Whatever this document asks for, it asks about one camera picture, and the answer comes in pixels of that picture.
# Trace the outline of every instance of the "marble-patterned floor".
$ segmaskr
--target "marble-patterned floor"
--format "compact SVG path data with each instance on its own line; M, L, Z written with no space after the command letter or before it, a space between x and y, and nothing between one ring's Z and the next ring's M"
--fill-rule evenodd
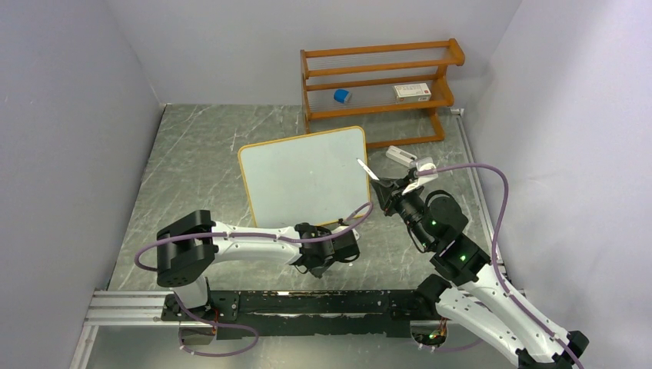
M157 230L194 210L208 209L214 219L228 224L251 225L238 149L303 134L300 116L300 106L169 105L142 177L109 290L161 290L155 273L135 268L134 253L154 241ZM468 162L459 119L442 115L441 122L447 134L444 141L402 148L420 158L432 156L438 167ZM314 121L311 127L325 131L349 125L361 126L368 142L433 133L421 111ZM384 152L368 152L371 169L381 177L404 176L407 169L386 158ZM488 225L470 171L442 173L424 193L437 188L456 197L470 219L467 235L488 250ZM377 204L373 192L371 196ZM400 218L386 218L376 210L358 231L360 258L352 264L333 265L322 279L264 261L221 263L210 267L205 275L214 289L349 290L415 288L434 272L429 257L414 249ZM142 260L155 265L155 251Z

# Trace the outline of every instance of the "white wall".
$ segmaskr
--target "white wall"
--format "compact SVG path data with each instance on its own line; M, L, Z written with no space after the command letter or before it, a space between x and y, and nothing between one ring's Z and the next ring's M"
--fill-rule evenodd
M515 284L591 344L586 368L652 367L652 3L525 1L465 124L511 197ZM492 215L501 187L482 175Z
M0 367L68 367L161 109L102 0L0 2L0 55Z
M163 102L301 104L300 49L455 37L464 106L521 0L108 0Z

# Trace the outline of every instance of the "whiteboard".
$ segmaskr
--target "whiteboard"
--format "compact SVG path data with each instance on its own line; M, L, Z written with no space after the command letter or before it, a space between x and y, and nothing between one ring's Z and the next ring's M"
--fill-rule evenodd
M346 218L370 199L358 158L367 162L360 127L243 146L238 160L254 224L279 228Z

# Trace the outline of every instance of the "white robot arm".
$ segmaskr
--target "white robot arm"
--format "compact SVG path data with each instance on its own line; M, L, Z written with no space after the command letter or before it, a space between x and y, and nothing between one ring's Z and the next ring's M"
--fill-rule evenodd
M211 220L209 211L199 210L161 229L159 241L197 233L210 237L171 241L157 246L157 284L171 288L187 308L208 303L208 285L201 276L211 264L223 261L273 261L303 267L317 278L334 262L358 258L358 233L353 226L333 231L308 223L294 227L246 228Z
M374 175L371 179L384 214L399 214L414 246L433 255L430 262L439 275L430 275L414 290L417 309L456 321L520 369L571 369L575 364L581 369L577 358L588 339L555 324L499 277L489 255L463 233L468 219L450 194L437 190L421 199L422 184L434 176L418 180L417 169L431 167L431 161L422 167L417 163L405 178ZM279 229L240 228L213 222L208 211L195 211L158 232L159 242L151 245L157 247L156 268L139 266L157 271L158 285L171 288L186 308L208 310L209 290L201 274L211 264L274 261L302 266L320 278L334 262L357 259L360 251L354 225L341 224L335 231L306 223ZM471 302L461 291L481 304ZM422 337L422 344L431 344L427 336Z
M498 280L489 255L463 233L468 219L453 197L438 190L421 199L424 188L414 184L434 177L420 176L417 170L436 170L419 165L404 178L371 179L384 214L399 214L414 246L421 253L433 254L430 262L439 275L428 277L416 293L430 309L474 332L519 368L573 367L576 363L568 351L579 357L588 339L555 324L509 281L502 276ZM484 306L472 304L458 289Z

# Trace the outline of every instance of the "purple cable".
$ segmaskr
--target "purple cable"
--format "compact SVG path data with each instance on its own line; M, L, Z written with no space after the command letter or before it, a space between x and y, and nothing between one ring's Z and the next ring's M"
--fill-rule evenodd
M240 350L236 350L236 351L232 351L232 352L227 352L227 353L223 353L223 354L213 354L213 353L209 353L209 352L194 351L194 350L191 350L191 349L189 349L188 347L186 347L186 345L185 345L184 342L183 342L183 339L181 338L181 329L180 329L180 330L179 330L179 344L180 344L180 348L181 348L183 351L185 351L185 352L187 352L187 353L189 353L189 354L192 354L192 355L197 355L197 356L206 356L206 357L227 357L227 356L234 356L234 355L237 355L237 354L242 354L242 353L245 352L245 351L251 350L251 349L252 349L252 348L253 348L253 347L258 343L258 339L260 338L260 334L259 334L258 331L256 331L254 328L249 327L249 326L247 326L247 325L241 325L241 324L226 324L226 323L220 323L220 322L217 322L217 321L207 321L207 320L205 320L205 319L202 319L202 318L198 317L198 316L195 315L195 314L192 314L192 312L190 312L190 311L189 311L189 310L188 310L188 309L183 305L183 303L181 302L181 299L179 298L179 296L178 296L177 294L175 294L175 299L177 299L177 304L179 304L179 307L183 310L183 312L186 313L189 317L195 319L196 321L199 321L199 322L204 323L204 324L210 324L210 325L213 326L215 329L218 329L219 327L222 327L222 328L243 329L243 330L245 330L245 331L250 331L251 333L254 334L254 341L251 342L251 343L250 343L247 347L245 347L245 348L241 348Z
M322 242L322 241L328 241L332 240L333 238L337 238L345 234L346 232L352 230L353 228L356 228L358 225L360 225L363 221L367 220L369 218L369 214L371 214L371 211L374 210L374 205L369 201L367 203L364 203L361 205L359 208L355 209L354 212L351 213L351 215L346 218L346 221L350 221L353 219L353 217L360 212L360 210L369 207L369 211L365 213L360 219L356 220L353 222L351 225L343 229L341 232L338 233L333 233L328 236L324 237L317 237L317 238L306 238L306 239L293 239L285 236L280 236L278 239L281 241L285 242L290 242L293 244L311 244L315 242ZM240 238L240 237L260 237L260 238L272 238L272 239L277 239L276 234L272 233L258 233L258 232L232 232L228 235L229 237L233 238ZM226 232L205 232L205 233L193 233L193 234L183 234L181 236L174 236L170 238L162 238L160 240L157 240L156 242L153 242L151 244L148 244L147 246L141 248L136 252L136 255L134 256L134 264L136 264L137 267L140 269L143 269L145 271L158 271L154 267L150 267L147 265L144 265L141 263L141 256L149 249L155 248L157 246L161 246L162 244L168 244L172 242L179 242L179 241L186 241L186 240L193 240L196 238L213 238L213 237L221 237L225 238L227 237Z
M443 168L436 168L436 169L429 169L426 171L418 171L417 175L433 175L435 173L441 173L443 171L453 171L455 169L463 169L463 168L483 168L483 169L488 169L497 175L501 177L503 180L503 202L501 204L501 210L498 212L498 219L496 220L496 227L494 229L494 237L491 239L491 264L494 267L494 272L496 273L496 278L498 279L498 282L501 284L501 287L503 288L503 291L509 296L509 298L530 318L534 323L536 323L541 329L543 329L548 335L550 335L552 338L554 338L555 333L544 324L544 322L540 321L534 314L532 314L531 311L525 307L517 298L515 295L511 294L509 291L509 287L507 284L503 281L503 278L501 276L501 271L498 269L498 232L501 230L501 224L503 223L503 216L505 215L505 208L507 207L507 198L509 197L509 183L507 183L507 177L505 176L505 173L503 173L500 169L494 167L493 165L487 165L487 164L478 164L478 163L469 163L469 164L458 164L458 165L451 165L448 167L443 167ZM575 364L577 364L578 369L584 369L584 366L582 363L580 363L580 359L577 358L577 355L560 339L560 338L554 338L554 340L566 351L570 359L573 360Z

